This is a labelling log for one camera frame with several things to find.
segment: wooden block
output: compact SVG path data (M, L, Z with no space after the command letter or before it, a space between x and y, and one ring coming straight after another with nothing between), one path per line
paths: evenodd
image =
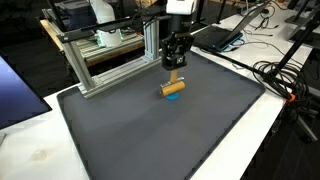
M57 38L57 33L50 27L48 20L42 19L40 20L41 26L45 29L45 31L49 34L53 42L59 48L60 51L63 51L63 47L61 45L60 40Z

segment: blue base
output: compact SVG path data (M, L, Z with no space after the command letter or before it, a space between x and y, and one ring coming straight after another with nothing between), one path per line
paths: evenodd
M179 98L179 93L175 92L175 93L172 93L172 94L169 94L168 96L166 96L166 99L168 100L175 100L175 99L178 99Z

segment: black mount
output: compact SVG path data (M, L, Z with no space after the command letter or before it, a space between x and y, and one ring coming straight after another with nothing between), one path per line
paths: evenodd
M185 53L190 50L194 36L190 33L172 33L161 41L162 67L168 71L181 68L187 65Z

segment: white desk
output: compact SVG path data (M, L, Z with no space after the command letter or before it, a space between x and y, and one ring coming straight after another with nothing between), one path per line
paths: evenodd
M290 15L288 11L277 9L270 26L279 24L280 27L273 31L260 32L272 33L274 36L255 38L272 43L286 52L291 43L284 40L287 37L285 36L287 27L284 19ZM240 19L241 17L235 15L222 21L222 24L224 27L234 27ZM251 24L258 24L260 20L257 18ZM202 53L198 48L193 47L192 50L253 79L252 74L247 70L236 70L231 63ZM300 48L294 58L304 63L310 52L310 48ZM245 45L226 55L249 65L260 60L280 61L283 57L273 47L259 49L252 45ZM53 111L6 129L8 136L0 148L0 179L88 179L61 114L56 95L57 93L45 98ZM268 91L263 94L228 133L192 179L240 179L284 103L283 99ZM45 159L34 159L34 153L39 150L46 152Z

